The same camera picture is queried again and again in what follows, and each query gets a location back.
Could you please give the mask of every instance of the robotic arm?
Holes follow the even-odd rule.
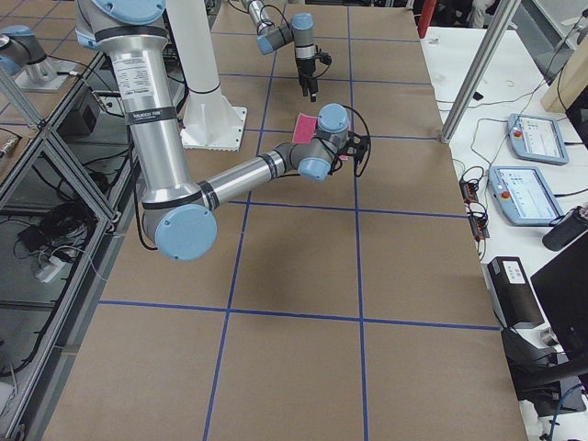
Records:
[[[53,63],[33,31],[22,25],[0,29],[0,65],[10,75],[18,74],[24,67],[28,79],[37,85],[57,77]]]
[[[315,102],[316,94],[319,91],[319,76],[314,74],[316,61],[320,61],[328,68],[333,60],[327,52],[322,52],[314,43],[312,15],[308,13],[296,14],[291,23],[286,22],[276,26],[266,12],[266,8],[270,6],[265,5],[262,0],[241,0],[241,2],[255,25],[257,46],[264,55],[277,51],[294,41],[296,67],[302,95],[308,96],[310,93],[311,102]]]
[[[280,144],[210,179],[193,182],[162,58],[167,42],[161,20],[164,0],[78,0],[77,5],[85,32],[92,31],[96,47],[112,61],[146,183],[143,227],[168,257],[192,260],[209,250],[217,233],[212,211],[220,204],[290,170],[323,181],[339,155],[354,145],[345,109],[331,104],[322,108],[310,143]]]

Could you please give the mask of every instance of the grid line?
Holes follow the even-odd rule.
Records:
[[[259,73],[235,73],[235,72],[225,72],[219,73],[219,76],[239,76],[239,77],[246,77],[246,78],[276,78],[279,80],[298,80],[295,76],[289,75],[261,75]],[[391,81],[391,80],[349,80],[344,78],[325,78],[322,77],[321,81],[332,81],[332,82],[349,82],[353,81],[355,83],[367,83],[367,84],[377,84],[377,85],[428,85],[431,86],[431,83],[419,83],[414,81]]]
[[[424,213],[418,211],[395,211],[386,209],[361,209],[361,208],[348,208],[348,207],[327,207],[320,205],[298,205],[298,204],[286,204],[279,202],[257,202],[250,201],[245,202],[242,200],[230,200],[230,204],[236,205],[257,205],[261,207],[277,207],[285,209],[326,209],[332,211],[347,211],[347,212],[359,212],[359,213],[378,213],[378,214],[391,214],[400,216],[423,216],[429,218],[450,218],[450,219],[462,219],[466,220],[468,216],[466,214],[446,214],[446,213]]]
[[[260,131],[262,133],[285,133],[293,134],[293,130],[280,130],[280,129],[245,129],[245,131]],[[438,141],[435,136],[410,136],[410,135],[374,135],[370,133],[372,138],[378,138],[382,140],[411,140],[411,141]]]
[[[242,35],[248,37],[257,37],[257,34],[250,33],[250,32],[229,32],[226,30],[214,30],[210,32],[212,35],[219,34],[219,35]],[[391,43],[421,43],[419,40],[402,40],[402,39],[366,39],[366,38],[359,38],[359,37],[314,37],[316,40],[341,40],[341,41],[389,41]]]
[[[351,44],[351,15],[349,8],[347,14],[347,50],[349,51],[349,104],[354,108],[353,100],[353,49]],[[355,114],[351,115],[351,130],[355,128]],[[364,326],[364,295],[363,295],[363,274],[361,266],[361,233],[359,229],[359,193],[357,190],[357,176],[353,176],[354,212],[356,217],[356,263],[357,263],[357,307],[359,312],[359,357],[361,362],[361,398],[364,441],[369,441],[369,419],[368,419],[368,371],[366,368],[366,330]]]
[[[184,311],[201,311],[201,312],[218,312],[240,315],[263,315],[268,317],[289,317],[302,320],[323,320],[327,322],[355,322],[359,323],[359,317],[344,316],[344,315],[328,315],[328,314],[309,314],[305,312],[291,312],[291,311],[263,311],[263,310],[247,310],[240,308],[220,308],[214,306],[198,306],[185,305],[177,303],[155,303],[147,301],[132,301],[132,300],[99,300],[99,304],[108,306],[120,307],[135,307],[135,308],[155,308],[163,310],[184,310]],[[376,323],[396,326],[412,326],[419,328],[444,328],[444,329],[469,329],[472,331],[500,331],[498,326],[490,326],[485,324],[464,324],[464,323],[445,323],[445,322],[416,322],[411,320],[395,320],[395,319],[380,319],[374,317],[364,317],[364,323]]]
[[[286,5],[284,5],[282,7],[282,13],[285,11],[285,9],[286,9]],[[272,90],[272,79],[273,79],[272,77],[274,75],[274,70],[276,68],[276,60],[277,60],[277,51],[274,51],[274,60],[272,61],[271,73],[270,73],[269,81],[267,82],[266,102],[264,105],[264,113],[263,113],[262,120],[261,120],[261,131],[262,132],[260,132],[259,138],[257,140],[257,148],[255,150],[255,155],[258,155],[259,151],[261,149],[263,129],[264,129],[264,126],[266,125],[267,107],[269,105],[269,96],[270,96],[270,93]],[[252,196],[252,192],[250,191],[247,195],[247,201],[245,203],[245,213],[243,215],[243,226],[241,228],[241,237],[239,239],[239,246],[237,248],[237,256],[235,258],[235,267],[232,272],[231,291],[229,293],[229,300],[227,302],[227,311],[225,312],[224,324],[222,327],[222,334],[220,337],[219,353],[217,355],[217,364],[215,367],[214,379],[212,381],[212,388],[210,391],[209,408],[207,411],[206,422],[205,422],[205,426],[204,426],[204,434],[202,435],[202,441],[208,441],[208,438],[209,438],[210,422],[212,420],[212,413],[214,412],[214,400],[216,398],[216,389],[218,386],[219,377],[221,375],[222,354],[224,352],[226,336],[227,336],[227,332],[229,329],[229,321],[230,321],[231,312],[232,312],[232,299],[233,299],[233,295],[234,295],[234,291],[235,291],[235,287],[236,287],[236,283],[237,283],[237,276],[239,273],[239,264],[241,263],[241,253],[243,250],[243,242],[244,242],[244,238],[245,238],[245,230],[247,228],[247,219],[249,217],[249,209],[251,207],[251,205],[250,205],[251,196]]]

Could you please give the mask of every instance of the blue joint cap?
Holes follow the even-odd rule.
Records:
[[[304,158],[298,165],[298,173],[311,181],[324,181],[330,170],[331,163],[322,158]]]
[[[314,26],[314,22],[312,21],[312,14],[308,12],[302,12],[300,14],[296,14],[291,21],[292,27],[296,30],[309,30],[312,29]]]
[[[212,211],[197,204],[169,211],[157,225],[155,244],[162,254],[175,260],[194,260],[204,255],[217,237]]]
[[[264,35],[260,35],[257,37],[257,46],[259,47],[261,53],[263,53],[264,55],[267,55],[268,53],[272,53],[274,51],[274,47]]]
[[[77,42],[80,44],[80,46],[91,49],[92,51],[96,51],[97,43],[94,36],[84,34],[84,32],[80,32],[77,29],[75,30],[75,34],[77,35]]]
[[[35,33],[25,25],[7,26],[4,29],[0,29],[0,33],[7,37],[32,37],[35,35]]]
[[[20,72],[20,66],[18,64],[2,55],[0,55],[0,66],[2,66],[9,75],[16,75]]]
[[[349,128],[347,111],[340,104],[327,104],[319,112],[319,127],[329,133],[341,133]]]
[[[165,0],[92,0],[92,2],[109,17],[135,26],[153,23],[165,11]]]

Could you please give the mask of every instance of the computer monitor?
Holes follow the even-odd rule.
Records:
[[[518,399],[533,402],[546,416],[578,379],[588,386],[588,233],[539,269],[531,283],[564,353],[535,347],[512,328],[502,336]],[[575,390],[561,412],[584,410]]]
[[[585,360],[578,373],[588,386],[588,234],[539,269],[531,283],[570,361]]]

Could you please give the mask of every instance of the brown paper floor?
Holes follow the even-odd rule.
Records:
[[[205,178],[338,101],[373,135],[365,175],[281,179],[216,212],[177,263],[127,233],[45,439],[525,440],[412,15],[310,11],[334,65],[303,98],[292,49],[262,57],[223,5],[221,84],[249,107],[238,153],[187,152]],[[356,131],[363,129],[355,121]]]

